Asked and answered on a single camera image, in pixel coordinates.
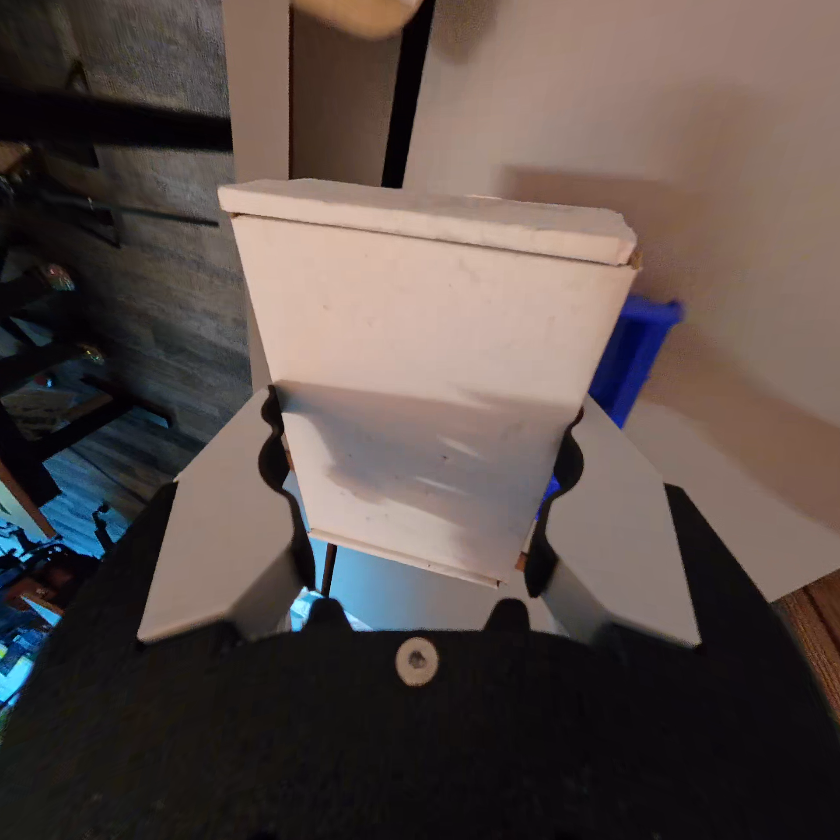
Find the blue plastic bin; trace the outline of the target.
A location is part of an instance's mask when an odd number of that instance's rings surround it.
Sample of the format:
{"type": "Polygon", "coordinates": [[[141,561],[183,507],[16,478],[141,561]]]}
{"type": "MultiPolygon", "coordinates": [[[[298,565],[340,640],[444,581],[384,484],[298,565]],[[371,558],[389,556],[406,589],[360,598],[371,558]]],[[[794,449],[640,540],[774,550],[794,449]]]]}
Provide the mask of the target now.
{"type": "Polygon", "coordinates": [[[589,396],[623,428],[647,383],[669,332],[685,318],[677,300],[630,295],[595,370],[589,396]]]}

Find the black metal bar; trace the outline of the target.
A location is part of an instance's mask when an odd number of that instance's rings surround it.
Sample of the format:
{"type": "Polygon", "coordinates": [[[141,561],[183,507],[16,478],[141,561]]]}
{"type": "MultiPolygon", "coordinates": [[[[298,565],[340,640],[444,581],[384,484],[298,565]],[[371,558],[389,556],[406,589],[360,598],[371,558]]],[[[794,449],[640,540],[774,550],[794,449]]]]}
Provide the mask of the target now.
{"type": "Polygon", "coordinates": [[[229,118],[6,83],[1,86],[1,139],[218,153],[234,149],[229,118]]]}

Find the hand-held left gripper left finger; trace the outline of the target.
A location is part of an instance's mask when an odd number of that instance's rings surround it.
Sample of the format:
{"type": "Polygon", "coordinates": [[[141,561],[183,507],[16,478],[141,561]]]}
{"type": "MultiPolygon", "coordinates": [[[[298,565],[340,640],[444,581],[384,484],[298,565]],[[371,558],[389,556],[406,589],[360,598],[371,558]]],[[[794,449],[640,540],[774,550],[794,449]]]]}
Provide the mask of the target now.
{"type": "Polygon", "coordinates": [[[137,638],[230,624],[245,641],[288,633],[291,609],[316,586],[277,389],[253,395],[176,478],[137,638]]]}

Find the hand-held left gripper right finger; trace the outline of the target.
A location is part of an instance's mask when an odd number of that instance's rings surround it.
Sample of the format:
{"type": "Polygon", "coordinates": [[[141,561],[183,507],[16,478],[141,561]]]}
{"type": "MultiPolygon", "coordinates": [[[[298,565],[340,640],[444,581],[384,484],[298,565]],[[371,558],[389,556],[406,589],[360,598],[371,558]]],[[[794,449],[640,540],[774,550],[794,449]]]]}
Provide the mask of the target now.
{"type": "Polygon", "coordinates": [[[588,396],[563,435],[535,523],[525,585],[574,641],[612,626],[700,643],[662,476],[588,396]]]}

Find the white cardboard mailer box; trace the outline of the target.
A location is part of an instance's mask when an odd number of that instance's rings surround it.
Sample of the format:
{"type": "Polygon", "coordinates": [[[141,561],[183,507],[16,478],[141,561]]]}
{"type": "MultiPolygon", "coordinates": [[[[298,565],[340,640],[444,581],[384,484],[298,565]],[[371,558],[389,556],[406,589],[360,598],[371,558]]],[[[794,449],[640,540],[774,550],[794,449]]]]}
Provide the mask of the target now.
{"type": "Polygon", "coordinates": [[[610,209],[218,188],[310,534],[507,582],[637,273],[610,209]]]}

